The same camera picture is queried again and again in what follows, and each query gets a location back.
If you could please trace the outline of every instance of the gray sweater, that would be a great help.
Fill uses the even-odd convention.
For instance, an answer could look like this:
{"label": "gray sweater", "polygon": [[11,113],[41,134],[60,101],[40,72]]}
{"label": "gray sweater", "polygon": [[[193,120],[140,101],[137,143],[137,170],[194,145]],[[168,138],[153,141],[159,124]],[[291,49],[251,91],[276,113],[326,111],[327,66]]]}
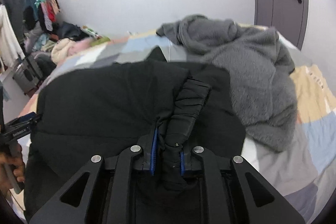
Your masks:
{"label": "gray sweater", "polygon": [[163,24],[157,35],[182,44],[200,61],[230,73],[232,107],[246,132],[276,151],[293,139],[297,99],[289,74],[294,62],[276,29],[242,28],[232,20],[187,16]]}

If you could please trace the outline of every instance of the triangular cutout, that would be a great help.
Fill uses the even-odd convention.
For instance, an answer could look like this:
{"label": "triangular cutout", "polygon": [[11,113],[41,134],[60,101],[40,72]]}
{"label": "triangular cutout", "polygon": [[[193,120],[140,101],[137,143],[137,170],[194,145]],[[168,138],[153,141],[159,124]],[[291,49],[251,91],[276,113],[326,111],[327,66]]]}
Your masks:
{"label": "triangular cutout", "polygon": [[274,196],[250,172],[245,174],[255,205],[259,208],[274,201]]}
{"label": "triangular cutout", "polygon": [[81,203],[86,183],[90,177],[89,172],[85,172],[81,177],[61,196],[61,202],[69,204],[75,208]]}

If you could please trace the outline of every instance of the patchwork bedsheet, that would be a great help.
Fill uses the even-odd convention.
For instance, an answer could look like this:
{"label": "patchwork bedsheet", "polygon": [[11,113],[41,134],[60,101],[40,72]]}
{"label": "patchwork bedsheet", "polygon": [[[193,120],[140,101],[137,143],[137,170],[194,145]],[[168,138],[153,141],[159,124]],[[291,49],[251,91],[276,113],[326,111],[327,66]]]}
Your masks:
{"label": "patchwork bedsheet", "polygon": [[[330,92],[318,67],[280,35],[295,62],[291,74],[298,97],[298,120],[288,150],[275,153],[246,137],[242,156],[253,165],[311,223],[336,188],[336,98]],[[21,115],[36,111],[39,91],[56,77],[72,70],[97,68],[114,62],[144,60],[160,46],[168,61],[190,61],[182,46],[172,44],[155,31],[132,36],[125,43],[105,43],[59,65],[31,98]],[[27,157],[29,136],[20,140]]]}

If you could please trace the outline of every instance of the red cloth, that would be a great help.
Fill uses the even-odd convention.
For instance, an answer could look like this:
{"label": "red cloth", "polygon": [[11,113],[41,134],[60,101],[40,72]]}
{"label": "red cloth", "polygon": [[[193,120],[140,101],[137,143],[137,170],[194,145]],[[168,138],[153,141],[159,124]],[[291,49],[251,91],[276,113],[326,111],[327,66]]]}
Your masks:
{"label": "red cloth", "polygon": [[45,5],[47,7],[49,19],[51,20],[51,22],[56,22],[54,9],[53,9],[53,6],[51,5],[50,1],[47,0],[46,3],[45,3]]}

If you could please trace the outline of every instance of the white hanging garment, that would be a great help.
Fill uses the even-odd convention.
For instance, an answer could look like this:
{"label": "white hanging garment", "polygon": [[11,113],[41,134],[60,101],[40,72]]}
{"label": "white hanging garment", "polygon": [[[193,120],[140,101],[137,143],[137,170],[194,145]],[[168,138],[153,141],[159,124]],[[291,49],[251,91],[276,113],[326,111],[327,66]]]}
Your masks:
{"label": "white hanging garment", "polygon": [[4,5],[0,5],[0,56],[3,63],[9,68],[14,66],[15,60],[19,57],[25,58]]}

